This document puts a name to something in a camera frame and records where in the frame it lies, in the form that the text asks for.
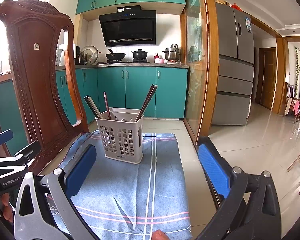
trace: frying pan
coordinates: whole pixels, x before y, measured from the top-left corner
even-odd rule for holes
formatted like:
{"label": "frying pan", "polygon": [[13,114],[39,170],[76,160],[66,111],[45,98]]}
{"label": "frying pan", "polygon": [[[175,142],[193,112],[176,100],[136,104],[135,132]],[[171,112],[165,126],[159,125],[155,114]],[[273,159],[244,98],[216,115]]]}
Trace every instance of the frying pan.
{"label": "frying pan", "polygon": [[106,54],[107,59],[109,60],[122,60],[124,56],[126,55],[125,53],[113,53],[111,49],[109,49],[111,53]]}

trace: range hood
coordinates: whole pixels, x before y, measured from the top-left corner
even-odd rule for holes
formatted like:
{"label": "range hood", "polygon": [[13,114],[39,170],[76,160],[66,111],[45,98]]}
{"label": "range hood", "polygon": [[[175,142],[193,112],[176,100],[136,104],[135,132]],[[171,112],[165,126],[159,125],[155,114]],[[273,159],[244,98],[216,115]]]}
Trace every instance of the range hood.
{"label": "range hood", "polygon": [[118,12],[99,16],[107,47],[156,44],[156,11],[140,5],[118,7]]}

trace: refrigerator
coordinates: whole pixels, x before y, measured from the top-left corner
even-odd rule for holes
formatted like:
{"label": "refrigerator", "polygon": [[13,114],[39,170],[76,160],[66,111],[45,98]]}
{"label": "refrigerator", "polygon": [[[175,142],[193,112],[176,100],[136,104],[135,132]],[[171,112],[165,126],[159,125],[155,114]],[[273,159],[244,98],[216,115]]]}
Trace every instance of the refrigerator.
{"label": "refrigerator", "polygon": [[219,77],[212,124],[245,125],[254,75],[250,15],[216,3]]}

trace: tile floor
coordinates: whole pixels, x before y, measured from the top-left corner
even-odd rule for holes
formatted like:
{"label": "tile floor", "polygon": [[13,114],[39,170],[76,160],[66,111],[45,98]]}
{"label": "tile floor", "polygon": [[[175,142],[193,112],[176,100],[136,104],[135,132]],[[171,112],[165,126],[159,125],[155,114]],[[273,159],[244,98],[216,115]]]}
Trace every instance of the tile floor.
{"label": "tile floor", "polygon": [[[96,129],[95,122],[89,125],[90,131]],[[186,128],[182,121],[144,119],[143,132],[174,133],[177,137],[195,238],[216,210]],[[297,163],[287,172],[300,153],[300,122],[294,124],[292,117],[282,117],[252,104],[247,125],[212,126],[209,137],[231,166],[240,166],[247,173],[260,174],[264,170],[271,172],[279,197],[284,236],[300,216],[300,186],[297,186],[300,164]],[[71,144],[60,151],[42,174],[50,173],[58,166]]]}
{"label": "tile floor", "polygon": [[210,139],[231,166],[246,173],[270,171],[279,198],[282,236],[300,216],[300,163],[287,168],[300,154],[300,122],[282,117],[258,105],[251,105],[245,126],[212,126]]}

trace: dish rack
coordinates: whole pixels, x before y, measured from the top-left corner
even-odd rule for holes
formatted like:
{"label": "dish rack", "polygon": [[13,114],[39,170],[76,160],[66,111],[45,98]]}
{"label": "dish rack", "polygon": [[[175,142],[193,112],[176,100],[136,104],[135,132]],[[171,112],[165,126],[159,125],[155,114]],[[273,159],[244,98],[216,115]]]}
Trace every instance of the dish rack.
{"label": "dish rack", "polygon": [[104,119],[96,118],[105,156],[109,159],[139,164],[142,153],[143,116],[135,122],[138,109],[109,108],[101,115]]}

